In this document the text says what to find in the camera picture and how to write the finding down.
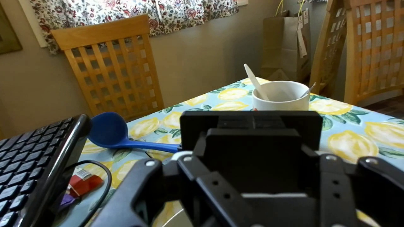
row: white spoon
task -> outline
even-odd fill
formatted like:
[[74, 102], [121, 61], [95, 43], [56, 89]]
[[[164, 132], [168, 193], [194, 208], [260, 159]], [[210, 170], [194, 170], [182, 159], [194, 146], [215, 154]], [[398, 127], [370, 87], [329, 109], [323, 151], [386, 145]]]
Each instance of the white spoon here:
[[255, 87], [255, 89], [258, 90], [258, 93], [264, 98], [264, 99], [269, 99], [266, 93], [261, 90], [261, 83], [256, 79], [255, 74], [252, 73], [251, 68], [247, 64], [244, 64], [244, 69], [247, 73], [252, 85]]
[[307, 93], [312, 92], [312, 89], [316, 87], [316, 82], [312, 84], [311, 88], [307, 89], [299, 98], [304, 97]]

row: spoon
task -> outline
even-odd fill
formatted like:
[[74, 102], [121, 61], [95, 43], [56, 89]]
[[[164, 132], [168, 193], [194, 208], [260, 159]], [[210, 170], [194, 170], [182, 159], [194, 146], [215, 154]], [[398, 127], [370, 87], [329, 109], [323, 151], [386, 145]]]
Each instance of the spoon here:
[[312, 92], [313, 88], [316, 87], [316, 82], [312, 84], [311, 88], [308, 88], [299, 98], [304, 97], [307, 93]]
[[266, 93], [261, 90], [261, 84], [260, 82], [256, 79], [254, 72], [251, 70], [251, 68], [247, 64], [244, 64], [244, 69], [247, 73], [252, 85], [255, 87], [255, 89], [258, 90], [258, 93], [264, 98], [264, 99], [269, 99]]
[[133, 140], [127, 136], [127, 125], [115, 112], [104, 112], [95, 116], [92, 119], [90, 131], [90, 141], [95, 145], [107, 148], [153, 148], [169, 152], [177, 152], [181, 150], [178, 143], [160, 143], [148, 142], [140, 140]]

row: blue ladle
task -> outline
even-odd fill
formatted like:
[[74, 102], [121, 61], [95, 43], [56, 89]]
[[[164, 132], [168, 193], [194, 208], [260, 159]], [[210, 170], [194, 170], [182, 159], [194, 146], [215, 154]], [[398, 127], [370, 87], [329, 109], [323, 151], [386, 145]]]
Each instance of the blue ladle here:
[[104, 112], [95, 116], [90, 131], [90, 141], [97, 146], [107, 148], [153, 148], [169, 152], [177, 152], [181, 148], [178, 143], [160, 143], [133, 140], [127, 136], [127, 125], [115, 112]]

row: red object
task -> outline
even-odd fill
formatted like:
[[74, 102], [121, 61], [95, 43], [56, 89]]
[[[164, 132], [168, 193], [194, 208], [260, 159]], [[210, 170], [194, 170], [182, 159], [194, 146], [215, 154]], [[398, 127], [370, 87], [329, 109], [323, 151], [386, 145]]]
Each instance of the red object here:
[[74, 172], [69, 180], [69, 194], [74, 198], [81, 198], [87, 193], [95, 190], [102, 184], [102, 179], [98, 175], [90, 174], [81, 169]]

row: white cup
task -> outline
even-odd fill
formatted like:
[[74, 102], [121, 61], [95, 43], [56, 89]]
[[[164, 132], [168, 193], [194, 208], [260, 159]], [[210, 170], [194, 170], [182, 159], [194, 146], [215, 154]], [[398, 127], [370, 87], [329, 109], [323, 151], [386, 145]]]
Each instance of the white cup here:
[[307, 111], [311, 98], [309, 92], [307, 92], [308, 89], [306, 84], [294, 80], [273, 80], [264, 83], [260, 90], [266, 94], [268, 99], [264, 99], [258, 90], [254, 89], [254, 107], [256, 109]]

